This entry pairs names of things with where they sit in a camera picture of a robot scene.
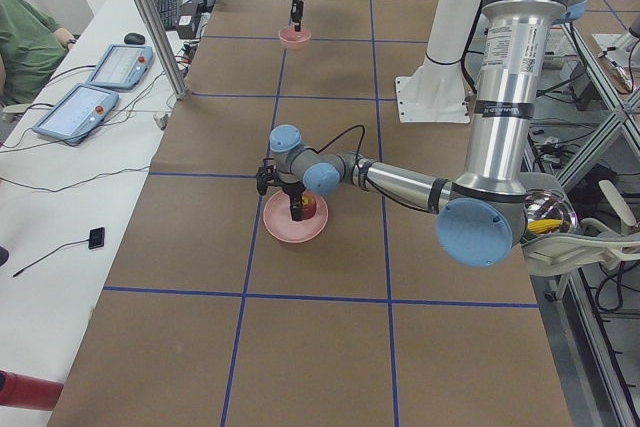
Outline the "red yellow apple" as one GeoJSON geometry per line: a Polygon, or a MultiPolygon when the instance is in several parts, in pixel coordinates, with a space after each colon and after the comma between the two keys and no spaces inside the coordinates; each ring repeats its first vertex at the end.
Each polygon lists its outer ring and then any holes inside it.
{"type": "Polygon", "coordinates": [[[301,218],[303,220],[310,220],[316,215],[317,203],[316,198],[312,193],[305,192],[301,197],[301,218]]]}

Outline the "pink plate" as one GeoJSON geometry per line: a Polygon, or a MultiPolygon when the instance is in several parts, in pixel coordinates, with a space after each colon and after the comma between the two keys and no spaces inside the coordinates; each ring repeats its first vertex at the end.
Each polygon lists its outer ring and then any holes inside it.
{"type": "Polygon", "coordinates": [[[276,239],[287,243],[303,243],[317,237],[325,228],[329,211],[326,201],[316,196],[317,212],[310,220],[293,221],[289,196],[282,191],[273,194],[263,210],[263,223],[276,239]]]}

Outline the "pink bowl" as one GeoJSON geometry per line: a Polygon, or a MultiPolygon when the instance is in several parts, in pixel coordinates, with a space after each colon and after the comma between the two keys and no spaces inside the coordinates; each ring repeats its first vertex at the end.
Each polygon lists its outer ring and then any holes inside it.
{"type": "Polygon", "coordinates": [[[283,27],[278,32],[279,41],[283,48],[298,51],[305,48],[311,40],[311,31],[301,27],[299,30],[295,26],[283,27]]]}

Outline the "small black box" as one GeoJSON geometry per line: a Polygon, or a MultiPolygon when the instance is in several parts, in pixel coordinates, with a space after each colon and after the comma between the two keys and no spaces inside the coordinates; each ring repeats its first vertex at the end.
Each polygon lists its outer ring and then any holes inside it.
{"type": "Polygon", "coordinates": [[[197,37],[201,13],[198,11],[182,13],[176,24],[176,33],[183,40],[192,40],[197,37]]]}

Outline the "brown paper table cover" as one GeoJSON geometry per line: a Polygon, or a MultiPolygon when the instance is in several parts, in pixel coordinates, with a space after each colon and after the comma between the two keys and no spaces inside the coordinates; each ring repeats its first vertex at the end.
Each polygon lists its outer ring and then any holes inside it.
{"type": "Polygon", "coordinates": [[[474,269],[432,216],[351,185],[274,239],[254,175],[275,126],[454,178],[469,129],[403,124],[393,83],[437,0],[219,0],[76,356],[54,426],[567,426],[523,257],[474,269]]]}

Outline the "black computer mouse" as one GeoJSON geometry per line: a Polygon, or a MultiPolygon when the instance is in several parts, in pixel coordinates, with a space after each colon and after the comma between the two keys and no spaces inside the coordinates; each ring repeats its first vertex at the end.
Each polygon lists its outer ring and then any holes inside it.
{"type": "Polygon", "coordinates": [[[146,39],[142,34],[130,32],[124,36],[123,42],[127,45],[144,45],[146,39]]]}

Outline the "far blue teach pendant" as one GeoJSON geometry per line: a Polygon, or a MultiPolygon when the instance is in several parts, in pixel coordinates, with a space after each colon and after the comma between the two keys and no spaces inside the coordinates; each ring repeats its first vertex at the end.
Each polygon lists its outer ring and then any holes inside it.
{"type": "Polygon", "coordinates": [[[87,79],[87,83],[116,91],[133,89],[145,76],[154,58],[146,45],[112,44],[87,79]]]}

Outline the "blue teach pendant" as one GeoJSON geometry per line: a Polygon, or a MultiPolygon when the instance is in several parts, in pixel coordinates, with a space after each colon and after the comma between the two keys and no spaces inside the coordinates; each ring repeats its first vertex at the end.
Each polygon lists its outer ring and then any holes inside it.
{"type": "Polygon", "coordinates": [[[116,91],[133,89],[145,76],[154,58],[146,45],[112,44],[87,79],[87,83],[116,91]]]}
{"type": "Polygon", "coordinates": [[[78,145],[119,101],[119,94],[89,84],[75,85],[32,128],[41,136],[78,145]]]}

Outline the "small black square sensor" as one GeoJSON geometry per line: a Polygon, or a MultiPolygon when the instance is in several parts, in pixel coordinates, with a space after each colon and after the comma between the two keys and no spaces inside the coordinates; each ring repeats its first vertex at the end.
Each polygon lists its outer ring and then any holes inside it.
{"type": "Polygon", "coordinates": [[[102,248],[105,245],[105,227],[93,228],[89,232],[88,248],[90,250],[102,248]]]}

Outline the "near blue teach pendant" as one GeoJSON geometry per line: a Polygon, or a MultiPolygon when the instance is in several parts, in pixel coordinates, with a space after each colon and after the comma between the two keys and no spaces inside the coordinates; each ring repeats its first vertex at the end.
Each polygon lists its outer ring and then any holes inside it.
{"type": "Polygon", "coordinates": [[[32,128],[41,136],[78,145],[119,101],[119,94],[89,84],[75,85],[32,128]]]}

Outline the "person in green shirt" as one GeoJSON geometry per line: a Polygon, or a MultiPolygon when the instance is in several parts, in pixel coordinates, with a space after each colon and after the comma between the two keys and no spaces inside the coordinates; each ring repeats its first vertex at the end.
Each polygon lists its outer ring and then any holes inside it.
{"type": "Polygon", "coordinates": [[[1,0],[1,103],[33,101],[76,42],[26,0],[1,0]]]}

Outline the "white office chair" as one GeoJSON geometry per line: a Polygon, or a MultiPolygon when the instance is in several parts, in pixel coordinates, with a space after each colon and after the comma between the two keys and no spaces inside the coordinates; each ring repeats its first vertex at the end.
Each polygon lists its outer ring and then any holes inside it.
{"type": "Polygon", "coordinates": [[[601,263],[612,270],[621,262],[639,259],[639,220],[611,181],[601,180],[599,187],[618,215],[621,231],[616,232],[597,219],[585,218],[580,226],[596,230],[596,236],[574,233],[536,236],[522,246],[530,275],[563,275],[594,263],[601,263]]]}

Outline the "red cylinder object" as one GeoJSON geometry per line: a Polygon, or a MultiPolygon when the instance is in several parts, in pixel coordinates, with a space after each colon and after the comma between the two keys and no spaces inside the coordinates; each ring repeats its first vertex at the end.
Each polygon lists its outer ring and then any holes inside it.
{"type": "Polygon", "coordinates": [[[2,406],[52,411],[64,384],[51,380],[1,371],[2,406]]]}

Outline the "aluminium frame post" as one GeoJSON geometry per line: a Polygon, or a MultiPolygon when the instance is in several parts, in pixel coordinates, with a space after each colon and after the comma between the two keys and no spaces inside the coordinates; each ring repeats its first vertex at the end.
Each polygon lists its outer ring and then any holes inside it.
{"type": "Polygon", "coordinates": [[[170,45],[160,16],[155,8],[153,0],[133,0],[141,19],[150,34],[151,40],[159,57],[164,73],[169,81],[177,100],[182,100],[187,87],[181,71],[178,68],[174,51],[170,45]]]}

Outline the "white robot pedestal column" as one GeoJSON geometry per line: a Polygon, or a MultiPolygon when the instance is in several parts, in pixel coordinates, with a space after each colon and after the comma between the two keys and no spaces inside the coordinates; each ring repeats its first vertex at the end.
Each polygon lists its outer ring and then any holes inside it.
{"type": "Polygon", "coordinates": [[[423,63],[395,79],[403,123],[467,123],[462,57],[481,0],[438,0],[423,63]]]}

